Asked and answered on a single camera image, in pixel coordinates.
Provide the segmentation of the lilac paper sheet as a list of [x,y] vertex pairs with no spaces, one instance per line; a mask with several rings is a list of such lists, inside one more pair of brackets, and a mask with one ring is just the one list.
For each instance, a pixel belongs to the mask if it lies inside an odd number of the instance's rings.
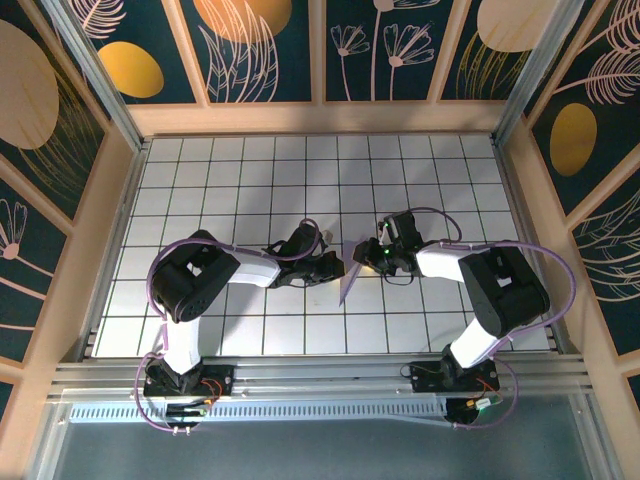
[[345,275],[340,279],[339,305],[345,303],[348,293],[353,287],[361,271],[362,264],[354,258],[357,247],[365,241],[360,238],[354,241],[345,241],[343,245],[342,260],[345,268]]

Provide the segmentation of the small circuit board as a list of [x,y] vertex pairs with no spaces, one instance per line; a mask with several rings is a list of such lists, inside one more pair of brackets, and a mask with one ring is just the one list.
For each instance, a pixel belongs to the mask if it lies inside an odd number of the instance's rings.
[[480,412],[491,406],[499,405],[499,396],[477,398],[449,398],[446,400],[444,419],[454,426],[467,427],[479,417]]

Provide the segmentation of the black connector block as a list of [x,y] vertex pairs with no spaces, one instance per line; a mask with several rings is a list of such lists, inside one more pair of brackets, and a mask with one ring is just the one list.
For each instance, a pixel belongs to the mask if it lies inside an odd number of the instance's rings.
[[196,422],[199,418],[204,418],[210,410],[211,404],[207,401],[168,403],[165,416],[175,421]]

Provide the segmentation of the aluminium mounting rail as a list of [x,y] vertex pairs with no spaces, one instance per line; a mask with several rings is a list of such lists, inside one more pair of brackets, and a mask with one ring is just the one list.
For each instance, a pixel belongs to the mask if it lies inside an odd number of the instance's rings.
[[[301,355],[206,357],[206,365],[234,367],[232,400],[343,400],[408,398],[410,381],[401,375],[415,361],[438,354]],[[591,393],[592,381],[579,354],[506,351],[495,357],[501,394]],[[126,401],[134,393],[139,365],[133,358],[97,358],[57,366],[46,400]]]

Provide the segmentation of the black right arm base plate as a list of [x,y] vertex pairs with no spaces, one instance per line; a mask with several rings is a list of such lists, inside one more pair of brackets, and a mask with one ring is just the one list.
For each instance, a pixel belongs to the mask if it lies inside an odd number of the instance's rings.
[[416,361],[408,364],[409,380],[414,393],[480,392],[484,388],[498,391],[500,383],[495,363],[491,360],[459,369],[444,361]]

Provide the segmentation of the aluminium table side rail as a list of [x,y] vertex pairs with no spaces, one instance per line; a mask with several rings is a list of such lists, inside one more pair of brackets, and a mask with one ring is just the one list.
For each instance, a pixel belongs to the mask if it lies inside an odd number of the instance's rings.
[[[564,213],[535,141],[529,136],[512,138],[496,151],[496,157],[506,175],[521,240],[552,250],[575,269],[575,248],[570,243]],[[581,354],[583,308],[575,304],[568,311],[563,310],[576,296],[577,289],[571,286],[568,274],[557,260],[539,252],[526,251],[525,254],[533,261],[534,270],[547,289],[551,310],[542,319],[543,326],[532,323],[528,332],[513,338],[513,345],[530,350],[541,340],[545,345],[553,344],[562,354]]]
[[104,307],[108,303],[113,275],[150,147],[151,139],[145,138],[138,152],[132,157],[79,337],[69,352],[73,361],[82,362],[85,359],[93,332],[99,326]]

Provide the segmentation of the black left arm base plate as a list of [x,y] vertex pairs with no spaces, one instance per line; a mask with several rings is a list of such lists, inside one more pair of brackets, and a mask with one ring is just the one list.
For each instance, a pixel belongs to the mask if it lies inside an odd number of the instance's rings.
[[234,382],[231,365],[207,365],[202,362],[179,374],[165,361],[153,361],[145,368],[146,397],[229,396]]

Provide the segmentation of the aluminium frame post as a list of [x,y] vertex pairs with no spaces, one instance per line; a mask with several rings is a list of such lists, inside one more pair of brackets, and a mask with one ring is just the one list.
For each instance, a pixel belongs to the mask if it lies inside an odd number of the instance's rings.
[[508,141],[516,123],[533,96],[543,76],[550,69],[566,36],[579,17],[585,0],[558,0],[538,44],[533,48],[512,89],[495,130],[492,144],[500,150]]
[[144,137],[99,59],[95,47],[72,12],[72,7],[66,0],[41,0],[41,2],[53,23],[58,27],[74,58],[86,72],[87,79],[118,130],[132,150],[140,152],[144,146]]

